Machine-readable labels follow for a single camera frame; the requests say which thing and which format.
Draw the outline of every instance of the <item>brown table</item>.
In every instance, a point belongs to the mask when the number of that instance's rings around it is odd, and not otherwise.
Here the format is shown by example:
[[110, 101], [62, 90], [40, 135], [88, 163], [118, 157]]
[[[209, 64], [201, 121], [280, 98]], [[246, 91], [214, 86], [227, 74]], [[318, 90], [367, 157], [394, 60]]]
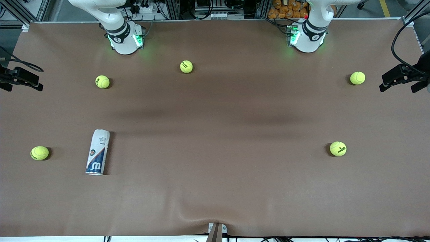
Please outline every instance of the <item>brown table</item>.
[[[429, 235], [429, 93], [378, 89], [400, 26], [333, 21], [303, 54], [264, 21], [155, 23], [121, 56], [96, 24], [32, 24], [15, 54], [45, 68], [45, 88], [0, 93], [0, 236], [198, 234], [213, 221], [235, 236]], [[397, 46], [416, 63], [411, 28]], [[112, 132], [101, 177], [84, 175], [95, 129]], [[327, 153], [336, 140], [343, 157]], [[39, 145], [48, 160], [29, 156]]]

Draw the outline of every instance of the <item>tennis ball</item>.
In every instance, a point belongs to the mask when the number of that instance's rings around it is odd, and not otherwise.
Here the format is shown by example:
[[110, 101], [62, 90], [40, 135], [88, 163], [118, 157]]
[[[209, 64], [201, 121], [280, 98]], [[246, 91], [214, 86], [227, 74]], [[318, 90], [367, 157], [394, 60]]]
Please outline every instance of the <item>tennis ball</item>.
[[48, 155], [49, 150], [44, 146], [36, 146], [30, 152], [30, 156], [36, 161], [44, 160]]
[[354, 85], [360, 85], [364, 82], [365, 79], [366, 75], [364, 75], [364, 73], [362, 73], [361, 71], [354, 72], [350, 77], [350, 81]]
[[105, 89], [105, 88], [107, 88], [108, 86], [109, 86], [109, 84], [110, 84], [111, 82], [109, 81], [109, 78], [107, 78], [106, 76], [98, 76], [96, 79], [95, 79], [95, 84], [99, 87], [99, 88], [102, 88], [102, 89]]
[[333, 142], [330, 145], [330, 152], [335, 156], [343, 156], [347, 152], [347, 146], [340, 141]]
[[190, 61], [181, 62], [181, 71], [183, 73], [190, 73], [193, 70], [193, 64]]

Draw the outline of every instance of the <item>white and blue can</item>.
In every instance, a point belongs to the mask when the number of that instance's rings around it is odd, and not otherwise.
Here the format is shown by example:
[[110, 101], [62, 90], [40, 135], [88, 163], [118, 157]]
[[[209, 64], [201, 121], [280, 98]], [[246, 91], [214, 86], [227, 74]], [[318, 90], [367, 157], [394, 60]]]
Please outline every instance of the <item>white and blue can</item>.
[[109, 131], [95, 130], [92, 135], [85, 174], [103, 175], [109, 145]]

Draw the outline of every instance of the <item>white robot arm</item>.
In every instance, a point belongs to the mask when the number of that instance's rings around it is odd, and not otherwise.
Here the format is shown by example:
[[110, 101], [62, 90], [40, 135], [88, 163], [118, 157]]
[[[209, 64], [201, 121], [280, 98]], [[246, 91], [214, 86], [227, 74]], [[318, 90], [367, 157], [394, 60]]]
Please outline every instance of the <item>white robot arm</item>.
[[120, 54], [128, 55], [143, 47], [142, 26], [126, 21], [119, 9], [126, 0], [69, 0], [100, 21], [107, 32], [111, 46]]
[[359, 0], [308, 0], [310, 5], [309, 17], [300, 23], [294, 23], [297, 34], [289, 37], [289, 42], [299, 51], [310, 53], [323, 44], [326, 29], [333, 19], [334, 11], [331, 5], [349, 5]]

